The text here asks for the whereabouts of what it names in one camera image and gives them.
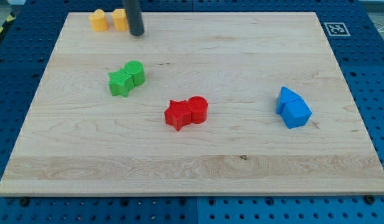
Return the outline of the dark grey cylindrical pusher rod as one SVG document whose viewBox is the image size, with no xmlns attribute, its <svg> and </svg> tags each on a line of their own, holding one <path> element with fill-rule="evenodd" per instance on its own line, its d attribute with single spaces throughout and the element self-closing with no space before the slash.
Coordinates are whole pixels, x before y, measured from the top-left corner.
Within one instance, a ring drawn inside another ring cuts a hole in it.
<svg viewBox="0 0 384 224">
<path fill-rule="evenodd" d="M 144 24 L 139 0 L 123 0 L 123 6 L 131 35 L 142 36 L 144 34 Z"/>
</svg>

